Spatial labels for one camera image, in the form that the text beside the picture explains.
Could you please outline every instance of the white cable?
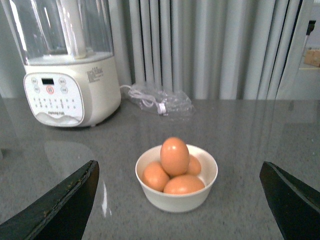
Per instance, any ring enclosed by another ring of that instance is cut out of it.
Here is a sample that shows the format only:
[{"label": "white cable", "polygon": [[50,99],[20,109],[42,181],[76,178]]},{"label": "white cable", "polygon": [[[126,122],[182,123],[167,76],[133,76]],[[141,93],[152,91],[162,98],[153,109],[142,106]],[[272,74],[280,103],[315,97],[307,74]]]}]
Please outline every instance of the white cable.
[{"label": "white cable", "polygon": [[152,95],[144,94],[136,89],[131,88],[129,85],[121,85],[120,88],[129,88],[128,95],[134,99],[141,99],[142,103],[147,107],[151,108],[154,104],[159,114],[166,112],[166,108],[163,103],[158,103],[156,98]]}]

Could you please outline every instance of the clear plastic bag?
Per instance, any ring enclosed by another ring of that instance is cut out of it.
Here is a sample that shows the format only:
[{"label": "clear plastic bag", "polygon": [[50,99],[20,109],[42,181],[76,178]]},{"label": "clear plastic bag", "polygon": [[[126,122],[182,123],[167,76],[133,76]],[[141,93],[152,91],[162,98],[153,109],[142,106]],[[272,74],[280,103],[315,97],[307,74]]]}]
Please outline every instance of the clear plastic bag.
[{"label": "clear plastic bag", "polygon": [[164,116],[191,116],[195,111],[190,98],[181,90],[166,92],[152,85],[137,83],[120,88],[129,88],[126,96],[143,111]]}]

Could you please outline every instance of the brown egg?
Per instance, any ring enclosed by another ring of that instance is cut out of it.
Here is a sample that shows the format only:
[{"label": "brown egg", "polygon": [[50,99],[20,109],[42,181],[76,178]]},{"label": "brown egg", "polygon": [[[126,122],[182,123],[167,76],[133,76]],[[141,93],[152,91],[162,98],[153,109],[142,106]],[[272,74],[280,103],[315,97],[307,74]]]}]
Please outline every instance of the brown egg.
[{"label": "brown egg", "polygon": [[163,192],[166,194],[190,194],[205,187],[204,183],[194,175],[180,175],[172,178],[165,185]]},{"label": "brown egg", "polygon": [[163,169],[170,176],[185,174],[190,161],[185,142],[178,137],[165,140],[160,150],[160,161]]},{"label": "brown egg", "polygon": [[189,162],[189,167],[188,170],[186,171],[186,174],[191,174],[191,175],[198,175],[201,173],[201,164],[199,160],[190,154],[190,162]]},{"label": "brown egg", "polygon": [[161,163],[153,161],[145,167],[141,180],[153,190],[162,192],[170,178],[162,168]]}]

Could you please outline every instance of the control panel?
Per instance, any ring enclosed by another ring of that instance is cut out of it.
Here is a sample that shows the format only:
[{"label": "control panel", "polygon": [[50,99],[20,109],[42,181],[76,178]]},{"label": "control panel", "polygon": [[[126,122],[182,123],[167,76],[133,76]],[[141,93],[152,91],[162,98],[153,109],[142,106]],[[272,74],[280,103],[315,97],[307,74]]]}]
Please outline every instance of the control panel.
[{"label": "control panel", "polygon": [[24,90],[33,115],[43,124],[74,127],[84,118],[84,104],[77,82],[63,73],[29,73]]}]

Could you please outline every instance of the gray countertop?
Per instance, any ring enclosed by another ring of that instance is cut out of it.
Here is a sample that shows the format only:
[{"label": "gray countertop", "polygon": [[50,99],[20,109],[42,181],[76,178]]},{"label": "gray countertop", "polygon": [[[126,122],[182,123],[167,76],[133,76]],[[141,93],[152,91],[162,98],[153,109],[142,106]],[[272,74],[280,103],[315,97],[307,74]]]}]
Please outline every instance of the gray countertop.
[{"label": "gray countertop", "polygon": [[[83,239],[282,239],[260,169],[272,162],[320,190],[320,103],[192,102],[190,118],[123,100],[95,127],[56,128],[39,123],[26,99],[0,99],[0,223],[93,159],[100,177]],[[151,205],[135,175],[138,157],[171,136],[209,152],[219,169],[206,201],[186,213]]]}]

